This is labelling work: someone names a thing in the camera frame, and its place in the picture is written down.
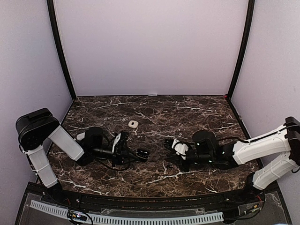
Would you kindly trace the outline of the black earbud case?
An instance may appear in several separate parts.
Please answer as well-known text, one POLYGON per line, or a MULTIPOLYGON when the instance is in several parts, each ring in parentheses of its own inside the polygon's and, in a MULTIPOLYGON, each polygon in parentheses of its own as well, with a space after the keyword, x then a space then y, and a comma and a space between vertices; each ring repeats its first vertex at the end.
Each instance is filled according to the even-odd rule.
POLYGON ((150 153, 146 150, 138 149, 136 152, 136 156, 139 158, 141 162, 146 162, 149 159, 150 153))

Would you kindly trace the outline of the small white charging case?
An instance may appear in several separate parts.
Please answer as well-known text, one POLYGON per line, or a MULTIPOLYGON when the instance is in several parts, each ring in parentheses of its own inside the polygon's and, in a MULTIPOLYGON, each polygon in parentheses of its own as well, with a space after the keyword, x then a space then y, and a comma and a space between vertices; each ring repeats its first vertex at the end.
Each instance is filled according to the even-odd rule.
POLYGON ((138 123, 137 121, 135 121, 135 120, 131 120, 131 121, 128 123, 128 126, 129 126, 130 128, 133 128, 133 129, 137 128, 138 125, 139 125, 139 123, 138 123))

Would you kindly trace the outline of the white oval charging case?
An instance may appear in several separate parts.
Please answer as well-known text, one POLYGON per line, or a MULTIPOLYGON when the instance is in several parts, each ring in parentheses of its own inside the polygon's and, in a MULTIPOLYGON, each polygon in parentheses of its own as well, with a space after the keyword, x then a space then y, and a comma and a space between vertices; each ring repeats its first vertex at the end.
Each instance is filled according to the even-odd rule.
POLYGON ((85 132, 78 134, 76 137, 78 141, 82 141, 84 138, 85 138, 85 132))

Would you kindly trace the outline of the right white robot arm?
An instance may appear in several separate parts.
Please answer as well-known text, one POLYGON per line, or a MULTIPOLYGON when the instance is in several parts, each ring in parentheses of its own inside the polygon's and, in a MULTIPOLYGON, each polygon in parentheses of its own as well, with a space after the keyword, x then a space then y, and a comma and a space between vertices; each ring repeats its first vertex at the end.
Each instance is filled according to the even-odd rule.
POLYGON ((227 170, 257 158, 278 154, 265 167, 247 177, 246 188, 239 194, 243 203, 250 203, 257 192, 300 166, 300 122, 294 117, 287 117, 285 123, 273 131, 248 140, 237 139, 236 142, 221 145, 213 132, 202 130, 193 134, 192 141, 164 140, 164 147, 175 153, 168 161, 186 173, 192 164, 227 170))

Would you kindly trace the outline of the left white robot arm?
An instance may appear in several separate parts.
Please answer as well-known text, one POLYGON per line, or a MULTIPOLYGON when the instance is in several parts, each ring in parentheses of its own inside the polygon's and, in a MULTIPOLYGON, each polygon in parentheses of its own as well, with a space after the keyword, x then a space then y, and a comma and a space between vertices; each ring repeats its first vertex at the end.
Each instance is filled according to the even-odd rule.
POLYGON ((50 151, 44 149, 45 142, 51 147, 57 146, 79 166, 86 166, 94 160, 100 163, 110 160, 111 165, 106 165, 106 168, 115 170, 117 165, 123 165, 127 170, 133 162, 147 157, 141 150, 133 151, 128 147, 128 134, 124 131, 109 139, 101 127, 89 127, 73 137, 47 108, 19 117, 15 128, 20 151, 26 155, 33 172, 48 189, 47 195, 55 204, 63 204, 66 193, 60 190, 60 182, 48 159, 50 151))

